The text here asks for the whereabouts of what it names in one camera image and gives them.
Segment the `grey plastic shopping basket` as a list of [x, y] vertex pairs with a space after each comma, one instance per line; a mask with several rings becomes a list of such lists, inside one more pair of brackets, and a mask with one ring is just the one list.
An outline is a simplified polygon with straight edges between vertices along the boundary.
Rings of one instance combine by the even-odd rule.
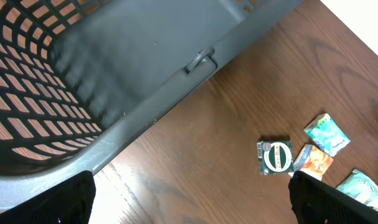
[[0, 0], [0, 211], [100, 171], [299, 0]]

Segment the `teal tissue packet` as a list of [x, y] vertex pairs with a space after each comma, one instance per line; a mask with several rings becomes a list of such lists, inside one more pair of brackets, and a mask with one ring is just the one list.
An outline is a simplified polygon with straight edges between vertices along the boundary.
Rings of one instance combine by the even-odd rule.
[[328, 113], [318, 115], [305, 127], [304, 132], [331, 157], [351, 142]]

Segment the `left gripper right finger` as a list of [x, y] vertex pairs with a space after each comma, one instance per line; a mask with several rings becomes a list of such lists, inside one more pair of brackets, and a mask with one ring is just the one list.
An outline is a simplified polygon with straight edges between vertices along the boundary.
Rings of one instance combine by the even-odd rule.
[[301, 224], [378, 224], [378, 211], [302, 171], [293, 174], [288, 189]]

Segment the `dark green balm box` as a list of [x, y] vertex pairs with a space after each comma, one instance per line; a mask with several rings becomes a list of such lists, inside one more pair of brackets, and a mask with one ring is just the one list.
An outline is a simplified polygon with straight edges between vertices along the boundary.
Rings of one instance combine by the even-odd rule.
[[258, 141], [257, 156], [262, 175], [294, 171], [292, 141]]

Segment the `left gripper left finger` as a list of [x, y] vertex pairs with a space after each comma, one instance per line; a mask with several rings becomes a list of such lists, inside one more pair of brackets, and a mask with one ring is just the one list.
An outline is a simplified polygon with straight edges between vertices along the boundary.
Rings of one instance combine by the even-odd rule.
[[83, 171], [0, 214], [0, 224], [87, 224], [96, 187], [90, 171]]

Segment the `light green pouch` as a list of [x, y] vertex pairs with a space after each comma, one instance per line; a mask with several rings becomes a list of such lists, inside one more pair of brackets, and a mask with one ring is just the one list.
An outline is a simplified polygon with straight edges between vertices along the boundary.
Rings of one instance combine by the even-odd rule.
[[363, 172], [354, 169], [336, 190], [378, 211], [378, 186]]

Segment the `orange tissue packet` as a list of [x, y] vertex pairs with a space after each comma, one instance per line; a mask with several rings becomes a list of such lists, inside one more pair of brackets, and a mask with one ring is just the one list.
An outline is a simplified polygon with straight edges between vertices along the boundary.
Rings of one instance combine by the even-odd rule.
[[293, 164], [294, 171], [288, 174], [293, 177], [294, 172], [299, 170], [321, 181], [332, 163], [333, 158], [327, 153], [314, 145], [305, 144]]

